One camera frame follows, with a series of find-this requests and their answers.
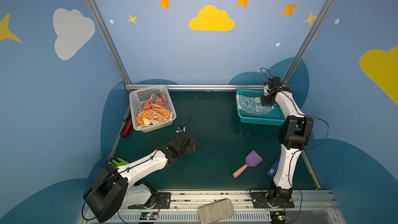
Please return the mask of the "blue bunny pattern towel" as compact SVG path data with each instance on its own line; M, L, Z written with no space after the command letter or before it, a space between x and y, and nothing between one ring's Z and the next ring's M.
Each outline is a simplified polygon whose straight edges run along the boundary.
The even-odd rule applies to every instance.
M273 106L263 106L260 97L248 97L244 95L236 95L237 110L239 113L249 115L265 115L270 114L275 108Z

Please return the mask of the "orange bunny pattern towel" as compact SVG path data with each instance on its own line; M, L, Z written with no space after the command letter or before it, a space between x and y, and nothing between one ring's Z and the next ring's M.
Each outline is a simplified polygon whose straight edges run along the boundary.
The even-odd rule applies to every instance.
M142 110L136 117L139 127L147 127L173 119L173 112L166 108L151 108Z

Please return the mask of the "white plastic basket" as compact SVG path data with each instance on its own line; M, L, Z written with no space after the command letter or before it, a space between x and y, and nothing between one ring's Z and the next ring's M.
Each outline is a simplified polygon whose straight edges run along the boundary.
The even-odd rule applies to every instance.
M167 96L167 108L168 110L173 112L173 119L171 121L165 121L159 124L155 125L150 125L147 127L139 127L138 123L136 121L136 117L139 114L140 111L144 110L144 106L150 99L152 94L157 94L159 96L166 94ZM135 90L130 93L130 109L131 109L131 115L132 115L132 124L133 124L133 129L136 131L142 131L144 133L151 132L163 127L167 127L173 123L173 121L176 119L177 114L175 111L175 108L173 106L173 102L171 99L171 96L169 94L169 91L167 90L167 87L165 85L157 85L153 87L146 87L140 90Z

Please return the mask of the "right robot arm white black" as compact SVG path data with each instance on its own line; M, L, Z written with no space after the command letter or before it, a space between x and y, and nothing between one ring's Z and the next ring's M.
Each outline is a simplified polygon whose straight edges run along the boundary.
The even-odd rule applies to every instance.
M269 202L289 201L293 192L293 175L296 163L309 143L314 120L305 116L289 91L266 93L261 96L261 103L269 107L278 104L285 116L285 122L278 134L281 147L278 169L273 177L267 198Z

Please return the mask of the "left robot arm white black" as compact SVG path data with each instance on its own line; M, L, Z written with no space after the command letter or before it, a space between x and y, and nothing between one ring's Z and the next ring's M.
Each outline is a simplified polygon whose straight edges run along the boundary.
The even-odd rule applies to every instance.
M169 143L132 163L115 167L104 166L83 194L93 218L104 223L124 207L140 205L149 208L155 204L157 191L148 183L136 185L153 172L178 161L186 153L197 151L196 140L184 131L177 133Z

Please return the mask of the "teal plastic basket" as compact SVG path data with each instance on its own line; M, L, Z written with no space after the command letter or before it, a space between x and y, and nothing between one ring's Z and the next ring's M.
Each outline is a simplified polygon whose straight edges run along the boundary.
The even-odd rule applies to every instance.
M248 89L238 89L236 91L236 95L237 94L248 97L260 97L264 95L263 91L248 90ZM258 116L249 115L249 114L242 115L241 113L238 112L238 110L237 112L240 117L240 122L242 123L281 126L285 122L285 116L278 104L273 105L273 107L275 109L270 114L258 115Z

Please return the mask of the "purple pink toy scoop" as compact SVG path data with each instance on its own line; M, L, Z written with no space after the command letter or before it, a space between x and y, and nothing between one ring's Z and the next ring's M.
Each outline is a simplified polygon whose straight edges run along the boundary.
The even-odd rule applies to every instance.
M260 162L262 162L262 157L256 152L256 151L251 151L245 158L245 165L243 165L241 168L236 170L232 176L234 178L237 178L240 176L248 167L254 168L256 167Z

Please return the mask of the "green work glove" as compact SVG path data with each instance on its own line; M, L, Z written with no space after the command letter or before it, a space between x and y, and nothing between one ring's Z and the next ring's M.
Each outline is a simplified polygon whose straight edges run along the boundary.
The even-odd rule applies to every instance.
M114 167L126 166L129 162L123 160L122 158L111 158L108 160L107 164L110 164Z

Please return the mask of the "grey sponge block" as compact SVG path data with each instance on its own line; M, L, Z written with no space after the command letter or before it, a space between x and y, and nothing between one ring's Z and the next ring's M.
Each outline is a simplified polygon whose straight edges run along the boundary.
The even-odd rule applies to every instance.
M235 215L230 199L221 199L198 208L201 224L212 224Z

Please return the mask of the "left green circuit board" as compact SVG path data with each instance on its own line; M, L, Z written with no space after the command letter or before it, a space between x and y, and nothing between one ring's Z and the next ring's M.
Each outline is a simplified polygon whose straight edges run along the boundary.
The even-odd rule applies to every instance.
M140 213L140 220L157 220L158 212L141 212Z

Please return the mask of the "green circuit board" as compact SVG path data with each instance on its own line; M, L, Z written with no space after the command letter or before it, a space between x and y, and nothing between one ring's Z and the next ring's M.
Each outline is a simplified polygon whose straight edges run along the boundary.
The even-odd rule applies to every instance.
M158 212L141 212L140 213L140 220L157 220Z
M289 220L286 213L282 212L270 212L270 217L271 224L285 224Z

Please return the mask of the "right green circuit board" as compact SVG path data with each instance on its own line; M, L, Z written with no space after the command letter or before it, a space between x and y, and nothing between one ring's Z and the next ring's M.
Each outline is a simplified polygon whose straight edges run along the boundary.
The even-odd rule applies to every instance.
M285 224L289 220L286 213L282 212L270 212L270 217L271 224Z

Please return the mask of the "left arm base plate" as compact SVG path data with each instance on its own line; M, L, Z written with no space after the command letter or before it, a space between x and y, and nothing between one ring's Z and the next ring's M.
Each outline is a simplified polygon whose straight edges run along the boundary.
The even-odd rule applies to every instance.
M171 204L171 193L158 192L152 194L144 205L131 205L128 209L169 209Z

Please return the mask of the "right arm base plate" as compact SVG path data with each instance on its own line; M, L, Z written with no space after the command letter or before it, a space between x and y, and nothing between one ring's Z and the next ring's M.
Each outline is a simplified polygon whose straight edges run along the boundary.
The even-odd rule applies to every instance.
M252 199L254 208L295 208L292 199L274 199L268 198L268 192L265 191L250 191L249 196Z

